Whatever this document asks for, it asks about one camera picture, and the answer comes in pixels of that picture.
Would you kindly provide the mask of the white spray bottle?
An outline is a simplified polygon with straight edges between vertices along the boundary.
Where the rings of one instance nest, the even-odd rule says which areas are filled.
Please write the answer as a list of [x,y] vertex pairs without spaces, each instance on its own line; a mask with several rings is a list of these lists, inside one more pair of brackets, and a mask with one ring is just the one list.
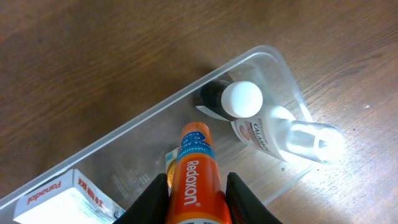
[[336,127],[297,120],[282,106],[264,105],[256,115],[231,125],[245,145],[289,163],[331,164],[345,151],[344,137]]

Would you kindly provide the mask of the orange tablet tube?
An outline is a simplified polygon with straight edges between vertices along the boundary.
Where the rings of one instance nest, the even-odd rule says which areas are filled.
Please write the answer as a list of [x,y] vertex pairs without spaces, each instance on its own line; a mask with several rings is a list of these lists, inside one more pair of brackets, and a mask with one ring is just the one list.
[[231,223],[209,127],[182,131],[166,223]]

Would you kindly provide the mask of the small gold lid jar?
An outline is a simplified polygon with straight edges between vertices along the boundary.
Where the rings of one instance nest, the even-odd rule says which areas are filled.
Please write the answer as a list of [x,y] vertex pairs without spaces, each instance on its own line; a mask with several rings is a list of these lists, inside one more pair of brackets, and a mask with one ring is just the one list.
[[173,151],[170,151],[165,155],[165,168],[166,168],[167,183],[169,188],[172,187],[177,156],[178,156],[178,148],[175,148]]

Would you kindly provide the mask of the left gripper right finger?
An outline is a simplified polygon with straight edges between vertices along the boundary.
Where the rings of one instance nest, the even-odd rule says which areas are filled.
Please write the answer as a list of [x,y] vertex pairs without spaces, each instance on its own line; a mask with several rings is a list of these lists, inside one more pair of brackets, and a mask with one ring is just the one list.
[[282,224],[235,172],[228,174],[226,203],[233,224]]

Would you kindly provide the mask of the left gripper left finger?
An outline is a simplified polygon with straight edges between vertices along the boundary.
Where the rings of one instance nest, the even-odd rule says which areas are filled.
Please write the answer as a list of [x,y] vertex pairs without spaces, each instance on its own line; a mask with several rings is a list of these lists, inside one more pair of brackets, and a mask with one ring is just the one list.
[[161,173],[114,224],[164,224],[168,208],[167,175]]

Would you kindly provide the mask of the dark brown syrup bottle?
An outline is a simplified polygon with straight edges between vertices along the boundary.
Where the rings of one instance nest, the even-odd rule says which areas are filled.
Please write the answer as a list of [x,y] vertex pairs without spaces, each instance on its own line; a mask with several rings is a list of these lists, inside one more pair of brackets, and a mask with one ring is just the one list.
[[214,119],[235,121],[257,114],[263,104],[263,95],[253,82],[215,80],[201,87],[193,104]]

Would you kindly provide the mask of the white green medicine box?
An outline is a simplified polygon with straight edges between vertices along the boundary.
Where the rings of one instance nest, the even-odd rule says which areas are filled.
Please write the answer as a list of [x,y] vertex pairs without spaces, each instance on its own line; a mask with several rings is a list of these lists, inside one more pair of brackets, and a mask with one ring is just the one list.
[[21,224],[109,224],[125,212],[79,170],[71,169],[21,197],[13,220]]

